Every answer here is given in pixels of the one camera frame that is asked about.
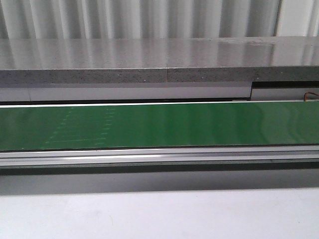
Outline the aluminium conveyor frame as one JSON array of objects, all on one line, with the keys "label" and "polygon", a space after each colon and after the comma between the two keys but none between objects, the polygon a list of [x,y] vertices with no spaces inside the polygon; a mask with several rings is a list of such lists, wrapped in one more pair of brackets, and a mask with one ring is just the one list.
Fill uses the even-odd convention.
[{"label": "aluminium conveyor frame", "polygon": [[2,152],[1,166],[98,163],[202,162],[318,159],[318,145],[175,147]]}]

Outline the white pleated curtain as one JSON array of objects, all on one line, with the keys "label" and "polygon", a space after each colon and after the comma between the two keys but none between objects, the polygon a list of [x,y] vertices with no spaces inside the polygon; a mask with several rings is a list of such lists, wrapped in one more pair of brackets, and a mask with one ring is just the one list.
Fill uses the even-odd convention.
[{"label": "white pleated curtain", "polygon": [[316,0],[3,0],[2,39],[318,36]]}]

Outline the grey stone shelf slab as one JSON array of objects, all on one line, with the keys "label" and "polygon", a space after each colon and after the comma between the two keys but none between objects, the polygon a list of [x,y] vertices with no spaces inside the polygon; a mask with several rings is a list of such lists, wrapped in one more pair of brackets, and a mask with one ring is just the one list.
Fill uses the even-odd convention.
[{"label": "grey stone shelf slab", "polygon": [[3,39],[2,84],[309,82],[317,37]]}]

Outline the grey metal rail channel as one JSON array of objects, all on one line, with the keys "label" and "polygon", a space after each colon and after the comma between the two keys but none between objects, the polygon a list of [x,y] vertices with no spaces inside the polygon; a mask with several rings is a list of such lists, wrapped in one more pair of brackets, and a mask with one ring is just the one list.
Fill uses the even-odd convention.
[{"label": "grey metal rail channel", "polygon": [[302,100],[319,92],[318,81],[10,84],[1,102]]}]

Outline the green conveyor belt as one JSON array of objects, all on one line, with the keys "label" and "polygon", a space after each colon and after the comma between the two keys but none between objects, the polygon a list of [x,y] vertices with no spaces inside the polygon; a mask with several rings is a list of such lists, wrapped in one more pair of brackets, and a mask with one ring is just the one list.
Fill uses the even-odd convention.
[{"label": "green conveyor belt", "polygon": [[319,104],[2,107],[1,151],[318,144]]}]

